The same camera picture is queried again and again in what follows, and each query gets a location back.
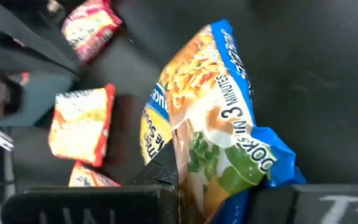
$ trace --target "ramen packet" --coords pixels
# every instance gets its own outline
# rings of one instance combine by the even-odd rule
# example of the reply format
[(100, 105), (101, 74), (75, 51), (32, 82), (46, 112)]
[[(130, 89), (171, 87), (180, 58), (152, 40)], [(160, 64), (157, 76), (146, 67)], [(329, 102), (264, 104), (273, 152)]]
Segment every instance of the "ramen packet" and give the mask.
[(114, 96), (112, 84), (58, 94), (48, 138), (52, 154), (100, 167), (106, 154)]
[(74, 164), (73, 172), (68, 183), (69, 187), (119, 187), (120, 185), (105, 175), (99, 174), (82, 165), (81, 162)]
[(257, 127), (251, 94), (226, 20), (202, 28), (163, 69), (140, 141), (152, 143), (154, 151), (143, 151), (147, 162), (158, 152), (156, 136), (165, 142), (172, 130), (182, 223), (242, 223), (253, 186), (305, 182), (295, 153), (270, 128)]
[(87, 0), (65, 19), (62, 33), (83, 62), (89, 62), (106, 45), (122, 21), (110, 0)]

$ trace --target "red and yellow ramen packet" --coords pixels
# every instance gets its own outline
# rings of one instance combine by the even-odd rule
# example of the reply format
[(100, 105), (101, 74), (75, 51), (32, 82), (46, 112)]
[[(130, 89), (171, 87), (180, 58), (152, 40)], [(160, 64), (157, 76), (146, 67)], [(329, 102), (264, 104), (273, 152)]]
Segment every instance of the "red and yellow ramen packet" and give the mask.
[(120, 185), (105, 175), (85, 168), (76, 162), (68, 183), (69, 187), (119, 187)]
[(106, 154), (114, 96), (112, 84), (58, 94), (48, 138), (53, 155), (100, 167)]
[(87, 0), (66, 18), (62, 32), (83, 62), (97, 56), (122, 21), (110, 0)]

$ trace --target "blue noodle package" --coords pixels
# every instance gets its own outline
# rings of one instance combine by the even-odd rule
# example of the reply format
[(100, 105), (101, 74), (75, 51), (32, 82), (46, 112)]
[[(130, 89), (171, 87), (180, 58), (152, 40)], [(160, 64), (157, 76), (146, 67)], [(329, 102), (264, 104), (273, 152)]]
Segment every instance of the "blue noodle package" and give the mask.
[(255, 123), (228, 21), (202, 28), (165, 66), (156, 89), (140, 141), (147, 163), (173, 139), (182, 223), (242, 223), (253, 186), (305, 182), (295, 153)]

